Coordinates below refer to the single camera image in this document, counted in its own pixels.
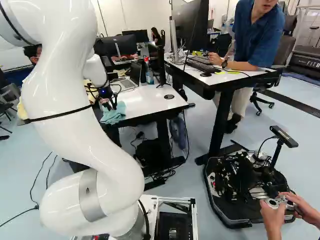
black bag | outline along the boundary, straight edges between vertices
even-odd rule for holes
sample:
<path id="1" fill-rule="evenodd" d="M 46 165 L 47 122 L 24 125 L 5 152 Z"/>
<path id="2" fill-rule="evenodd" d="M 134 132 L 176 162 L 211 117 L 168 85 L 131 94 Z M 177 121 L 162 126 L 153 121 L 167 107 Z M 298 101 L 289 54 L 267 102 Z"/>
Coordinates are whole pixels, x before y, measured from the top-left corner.
<path id="1" fill-rule="evenodd" d="M 160 148 L 159 139 L 145 140 L 136 147 L 133 157 L 143 168 L 160 168 L 164 165 L 164 155 Z"/>

gray floor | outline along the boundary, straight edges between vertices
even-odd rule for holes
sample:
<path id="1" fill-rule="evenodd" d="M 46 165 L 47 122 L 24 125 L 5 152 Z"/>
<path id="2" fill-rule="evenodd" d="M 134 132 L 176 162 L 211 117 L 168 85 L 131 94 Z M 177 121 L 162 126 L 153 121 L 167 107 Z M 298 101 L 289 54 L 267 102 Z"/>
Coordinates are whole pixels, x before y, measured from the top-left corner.
<path id="1" fill-rule="evenodd" d="M 272 89 L 297 101 L 320 109 L 320 88 L 309 83 L 291 78 L 283 78 L 279 87 Z M 210 208 L 205 184 L 202 178 L 202 167 L 194 163 L 195 157 L 203 155 L 208 150 L 211 132 L 216 115 L 216 107 L 211 101 L 203 100 L 192 91 L 186 89 L 189 102 L 196 103 L 196 108 L 189 109 L 186 114 L 186 124 L 190 138 L 190 156 L 186 164 L 176 170 L 176 175 L 167 181 L 166 185 L 154 188 L 147 194 L 163 197 L 193 197 L 198 204 L 198 230 L 200 240 L 263 240 L 267 239 L 264 226 L 256 224 L 252 228 L 229 230 L 223 226 Z M 238 141 L 249 149 L 257 149 L 262 141 L 270 137 L 269 126 L 278 125 L 286 130 L 298 143 L 299 147 L 282 148 L 276 168 L 284 173 L 288 183 L 299 195 L 320 210 L 318 136 L 320 136 L 320 119 L 305 112 L 276 101 L 274 109 L 261 105 L 263 113 L 256 116 L 253 105 L 249 105 L 246 118 L 237 131 L 226 135 L 223 146 L 230 144 L 230 139 Z M 13 131 L 9 140 L 0 142 L 0 223 L 8 218 L 32 208 L 34 204 L 29 197 L 29 190 L 41 167 L 42 161 L 51 152 L 40 139 L 31 125 L 15 126 L 5 118 L 4 126 Z M 135 131 L 144 131 L 147 138 L 156 137 L 153 124 L 120 130 L 123 149 L 133 154 L 134 148 L 130 141 L 135 138 Z M 276 140 L 268 141 L 263 150 L 270 155 L 276 146 Z M 182 154 L 176 147 L 175 155 Z M 33 196 L 41 200 L 46 188 L 48 168 L 56 155 L 53 153 L 44 165 L 38 182 L 35 184 Z M 52 168 L 49 183 L 71 174 L 70 167 L 58 157 Z M 282 229 L 284 240 L 308 239 L 317 240 L 319 230 L 307 225 L 302 220 L 286 224 Z M 15 219 L 10 224 L 0 228 L 0 239 L 26 240 L 67 240 L 43 226 L 39 212 L 33 211 Z"/>

game controller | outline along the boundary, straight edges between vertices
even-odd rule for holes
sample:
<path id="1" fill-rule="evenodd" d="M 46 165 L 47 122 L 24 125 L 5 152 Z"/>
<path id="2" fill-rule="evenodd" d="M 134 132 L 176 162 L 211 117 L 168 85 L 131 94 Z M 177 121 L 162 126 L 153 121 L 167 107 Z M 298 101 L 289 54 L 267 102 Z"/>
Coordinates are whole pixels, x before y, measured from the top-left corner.
<path id="1" fill-rule="evenodd" d="M 278 198 L 266 198 L 264 200 L 266 204 L 272 209 L 278 209 L 280 204 L 285 204 L 285 208 L 289 211 L 296 211 L 299 215 L 303 215 L 303 212 L 299 209 L 297 204 L 288 200 L 286 196 L 282 195 Z"/>

black strap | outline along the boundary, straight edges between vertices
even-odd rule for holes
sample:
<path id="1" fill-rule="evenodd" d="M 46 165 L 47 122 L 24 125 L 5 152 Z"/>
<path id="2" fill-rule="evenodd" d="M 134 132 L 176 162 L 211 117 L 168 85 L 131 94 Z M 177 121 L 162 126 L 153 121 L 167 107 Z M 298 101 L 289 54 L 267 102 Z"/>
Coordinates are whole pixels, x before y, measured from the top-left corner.
<path id="1" fill-rule="evenodd" d="M 77 112 L 80 112 L 82 110 L 86 110 L 86 109 L 89 109 L 91 108 L 92 105 L 88 105 L 88 106 L 84 106 L 84 107 L 81 107 L 81 108 L 78 108 L 76 110 L 72 110 L 72 111 L 67 111 L 67 112 L 63 112 L 63 113 L 59 113 L 59 114 L 55 114 L 55 115 L 51 115 L 51 116 L 44 116 L 44 117 L 39 117 L 39 118 L 35 118 L 35 119 L 26 119 L 24 120 L 24 122 L 26 124 L 30 124 L 30 123 L 34 123 L 34 122 L 39 122 L 39 121 L 43 121 L 43 120 L 48 120 L 48 119 L 55 119 L 55 118 L 59 118 L 59 117 L 62 117 L 62 116 L 66 116 L 66 115 L 70 115 L 70 114 L 75 114 Z"/>
<path id="2" fill-rule="evenodd" d="M 5 18 L 5 20 L 8 22 L 8 24 L 10 25 L 10 27 L 12 28 L 12 30 L 18 35 L 18 37 L 20 38 L 19 40 L 23 40 L 25 43 L 29 44 L 29 45 L 33 45 L 31 42 L 29 42 L 28 40 L 26 40 L 21 34 L 20 32 L 15 28 L 15 26 L 12 24 L 12 22 L 10 21 L 8 15 L 6 14 L 4 7 L 1 5 L 0 2 L 0 10 Z"/>

wristwatch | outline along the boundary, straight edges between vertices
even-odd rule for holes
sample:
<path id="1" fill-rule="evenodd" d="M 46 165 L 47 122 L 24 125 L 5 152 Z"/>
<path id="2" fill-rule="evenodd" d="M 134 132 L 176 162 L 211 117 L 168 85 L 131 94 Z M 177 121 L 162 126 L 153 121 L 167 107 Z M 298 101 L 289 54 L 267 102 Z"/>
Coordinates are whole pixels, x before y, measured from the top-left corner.
<path id="1" fill-rule="evenodd" d="M 222 64 L 221 64 L 222 68 L 225 69 L 228 66 L 228 58 L 226 58 Z"/>

